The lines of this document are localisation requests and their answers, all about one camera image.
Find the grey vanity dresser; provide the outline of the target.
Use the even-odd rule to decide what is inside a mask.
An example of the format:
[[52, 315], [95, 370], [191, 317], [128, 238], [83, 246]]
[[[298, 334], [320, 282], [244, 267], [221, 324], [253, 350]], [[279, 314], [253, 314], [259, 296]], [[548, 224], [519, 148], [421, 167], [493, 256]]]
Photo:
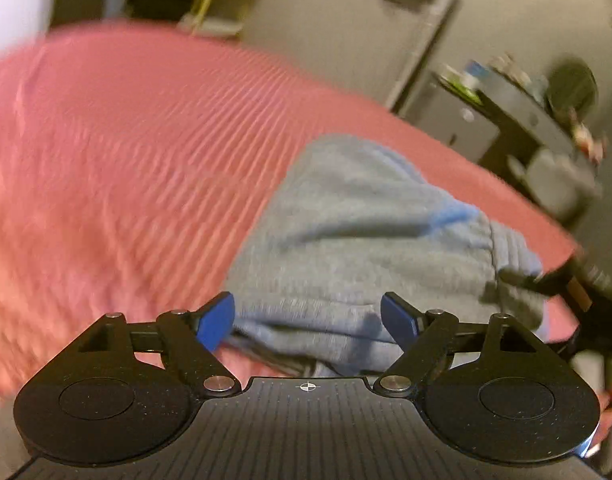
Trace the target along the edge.
[[528, 166], [541, 148], [590, 165], [542, 106], [498, 74], [485, 78], [470, 98], [439, 73], [429, 73], [401, 117], [510, 184], [516, 183], [511, 160]]

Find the pink ribbed bedspread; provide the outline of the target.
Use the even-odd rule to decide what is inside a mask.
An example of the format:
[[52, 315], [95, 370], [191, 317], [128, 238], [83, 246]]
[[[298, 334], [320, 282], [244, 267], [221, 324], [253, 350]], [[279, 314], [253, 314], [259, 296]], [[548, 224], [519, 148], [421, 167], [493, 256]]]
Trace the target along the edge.
[[287, 168], [335, 133], [402, 154], [547, 268], [574, 252], [490, 172], [273, 55], [120, 22], [1, 54], [0, 403], [103, 313], [214, 296]]

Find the round black mirror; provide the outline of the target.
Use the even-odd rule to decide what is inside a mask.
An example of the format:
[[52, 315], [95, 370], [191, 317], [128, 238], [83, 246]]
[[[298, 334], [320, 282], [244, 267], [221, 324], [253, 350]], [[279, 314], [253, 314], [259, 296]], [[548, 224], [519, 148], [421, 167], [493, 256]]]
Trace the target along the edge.
[[547, 75], [546, 103], [558, 122], [567, 122], [574, 112], [584, 120], [598, 100], [598, 84], [589, 65], [577, 56], [556, 62]]

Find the blue and white box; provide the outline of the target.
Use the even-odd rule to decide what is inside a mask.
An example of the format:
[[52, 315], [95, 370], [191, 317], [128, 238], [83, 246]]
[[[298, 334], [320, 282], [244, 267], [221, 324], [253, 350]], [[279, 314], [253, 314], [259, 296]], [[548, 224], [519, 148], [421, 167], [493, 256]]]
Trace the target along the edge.
[[488, 68], [485, 65], [470, 60], [461, 74], [461, 84], [464, 88], [476, 90], [487, 75]]

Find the yellow side table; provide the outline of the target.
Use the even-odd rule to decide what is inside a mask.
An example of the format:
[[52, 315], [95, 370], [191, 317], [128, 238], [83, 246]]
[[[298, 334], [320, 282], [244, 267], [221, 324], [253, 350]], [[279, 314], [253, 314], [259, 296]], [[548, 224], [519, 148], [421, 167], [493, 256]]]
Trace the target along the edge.
[[192, 36], [239, 40], [256, 0], [193, 0], [179, 29]]

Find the black bag on floor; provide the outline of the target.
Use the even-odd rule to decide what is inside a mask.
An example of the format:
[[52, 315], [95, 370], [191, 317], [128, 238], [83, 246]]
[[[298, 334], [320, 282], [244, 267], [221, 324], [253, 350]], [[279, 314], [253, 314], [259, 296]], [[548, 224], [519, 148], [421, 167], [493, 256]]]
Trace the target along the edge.
[[178, 23], [194, 0], [124, 0], [122, 12], [131, 20]]

